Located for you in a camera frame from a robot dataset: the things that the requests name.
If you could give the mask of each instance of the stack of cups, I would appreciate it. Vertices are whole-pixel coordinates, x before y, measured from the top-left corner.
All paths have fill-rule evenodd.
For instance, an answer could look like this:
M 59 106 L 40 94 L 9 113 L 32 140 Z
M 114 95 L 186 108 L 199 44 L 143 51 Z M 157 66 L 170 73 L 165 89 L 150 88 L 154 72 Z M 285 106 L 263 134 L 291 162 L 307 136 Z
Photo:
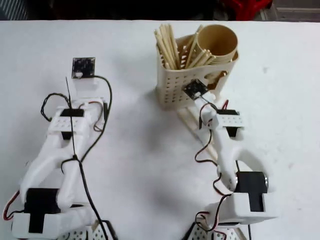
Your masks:
M 237 36 L 230 28 L 223 25 L 208 25 L 198 33 L 194 56 L 203 50 L 209 50 L 211 53 L 209 65 L 226 64 L 238 57 L 237 46 Z M 221 74 L 228 73 L 212 72 L 205 78 L 208 79 L 209 85 L 214 85 Z

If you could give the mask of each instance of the perforated plastic part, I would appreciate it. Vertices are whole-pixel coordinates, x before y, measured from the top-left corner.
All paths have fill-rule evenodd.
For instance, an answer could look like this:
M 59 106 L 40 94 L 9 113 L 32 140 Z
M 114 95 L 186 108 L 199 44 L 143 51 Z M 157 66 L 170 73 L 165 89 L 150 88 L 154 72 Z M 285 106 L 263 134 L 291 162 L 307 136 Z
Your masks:
M 243 235 L 239 228 L 236 228 L 236 230 L 234 228 L 218 228 L 217 231 L 225 233 L 226 240 L 246 240 L 246 237 Z M 200 227 L 195 225 L 187 240 L 212 240 L 211 237 L 211 233 L 207 233 Z M 213 240 L 225 240 L 224 235 L 218 232 L 214 232 Z
M 113 238 L 111 237 L 112 235 L 108 229 L 107 224 L 103 223 L 103 226 L 106 230 L 108 238 L 112 240 Z M 104 236 L 104 232 L 102 231 L 101 226 L 98 225 L 94 231 L 91 226 L 86 226 L 84 228 L 77 229 L 69 233 L 65 233 L 62 236 L 60 236 L 57 240 L 106 240 L 106 238 Z
M 216 118 L 219 122 L 219 125 L 222 127 L 244 127 L 243 119 L 239 115 L 217 114 Z
M 62 236 L 60 236 L 57 240 L 86 240 L 87 231 L 91 231 L 91 227 L 84 227 L 81 229 L 71 231 L 69 233 L 65 233 Z
M 86 126 L 84 117 L 73 117 L 73 130 L 75 133 L 83 131 Z M 54 117 L 49 126 L 48 132 L 69 132 L 71 131 L 71 120 L 68 116 Z

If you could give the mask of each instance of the dark background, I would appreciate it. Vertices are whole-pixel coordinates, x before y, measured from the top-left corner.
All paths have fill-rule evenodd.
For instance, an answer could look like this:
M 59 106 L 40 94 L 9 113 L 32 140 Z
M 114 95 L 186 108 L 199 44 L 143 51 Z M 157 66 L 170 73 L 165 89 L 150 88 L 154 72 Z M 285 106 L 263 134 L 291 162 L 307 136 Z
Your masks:
M 223 1 L 0 0 L 0 20 L 234 20 Z M 253 20 L 320 22 L 320 0 L 274 0 Z

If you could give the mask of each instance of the beige cup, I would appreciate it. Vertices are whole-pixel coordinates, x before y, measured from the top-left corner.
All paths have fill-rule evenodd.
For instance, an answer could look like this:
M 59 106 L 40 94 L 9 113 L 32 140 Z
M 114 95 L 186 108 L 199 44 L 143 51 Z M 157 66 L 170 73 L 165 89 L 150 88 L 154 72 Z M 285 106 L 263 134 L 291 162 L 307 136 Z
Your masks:
M 230 28 L 223 25 L 208 25 L 198 34 L 195 52 L 198 55 L 202 50 L 210 50 L 215 56 L 212 62 L 224 64 L 234 57 L 237 46 L 237 36 Z

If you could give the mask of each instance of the chopstick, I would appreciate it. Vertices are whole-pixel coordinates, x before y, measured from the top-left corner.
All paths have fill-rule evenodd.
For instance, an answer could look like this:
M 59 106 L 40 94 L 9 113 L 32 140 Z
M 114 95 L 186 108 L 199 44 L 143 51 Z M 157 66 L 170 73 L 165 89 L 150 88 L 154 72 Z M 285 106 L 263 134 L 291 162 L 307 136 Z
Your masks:
M 168 25 L 168 28 L 169 28 L 169 34 L 170 34 L 170 39 L 171 39 L 171 45 L 172 45 L 172 49 L 173 49 L 174 56 L 175 56 L 175 61 L 176 61 L 178 69 L 180 69 L 181 68 L 181 61 L 180 61 L 179 54 L 178 54 L 178 46 L 177 46 L 177 43 L 176 43 L 176 40 L 174 37 L 174 30 L 172 29 L 171 24 Z
M 195 67 L 196 63 L 202 58 L 202 56 L 206 53 L 207 51 L 206 50 L 202 50 L 198 56 L 196 56 L 196 58 L 192 61 L 192 63 L 187 66 L 188 69 L 191 69 L 193 67 Z
M 180 53 L 178 52 L 178 46 L 171 24 L 161 24 L 159 29 L 154 31 L 159 53 L 163 56 L 162 64 L 166 69 L 181 69 L 181 62 L 183 61 L 182 58 L 186 52 L 188 52 L 188 56 L 184 58 L 185 69 L 209 65 L 216 58 L 216 56 L 212 55 L 209 50 L 204 49 L 192 60 L 195 46 L 197 44 L 198 34 L 203 27 L 203 25 L 198 27 L 194 35 L 190 37 Z

